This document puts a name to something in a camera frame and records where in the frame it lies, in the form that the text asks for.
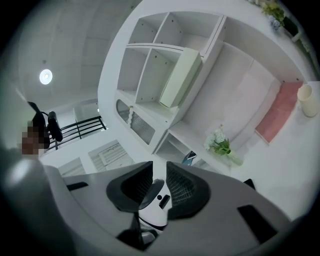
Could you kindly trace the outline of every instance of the round light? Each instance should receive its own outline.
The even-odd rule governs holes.
[[[39,79],[43,85],[47,85],[51,82],[52,77],[52,72],[49,69],[45,69],[41,71]]]

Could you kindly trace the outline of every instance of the pink cushion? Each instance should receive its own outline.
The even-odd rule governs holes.
[[[255,128],[266,142],[270,143],[288,120],[298,99],[298,89],[302,85],[303,82],[285,82],[281,85],[269,111]]]

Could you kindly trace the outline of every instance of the ceiling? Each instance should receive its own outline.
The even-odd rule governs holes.
[[[111,43],[140,1],[42,1],[4,51],[2,78],[44,111],[94,102]],[[47,85],[39,79],[44,69],[53,74]]]

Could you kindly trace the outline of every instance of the person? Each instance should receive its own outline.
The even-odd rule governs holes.
[[[19,146],[23,155],[39,157],[49,148],[50,139],[46,120],[34,102],[28,102],[35,111],[32,121],[28,122],[27,131],[22,132],[22,141]]]

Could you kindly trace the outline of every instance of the white wall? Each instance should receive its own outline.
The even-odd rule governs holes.
[[[98,103],[77,106],[74,108],[74,113],[77,122],[100,116]]]
[[[56,119],[58,120],[60,128],[74,124],[76,122],[76,117],[73,109],[67,112],[57,113]]]
[[[77,158],[80,158],[83,168],[87,174],[95,173],[96,168],[89,153],[98,148],[109,147],[116,139],[111,130],[105,130],[89,137],[77,140],[56,151],[43,155],[39,160],[48,166],[59,168]]]

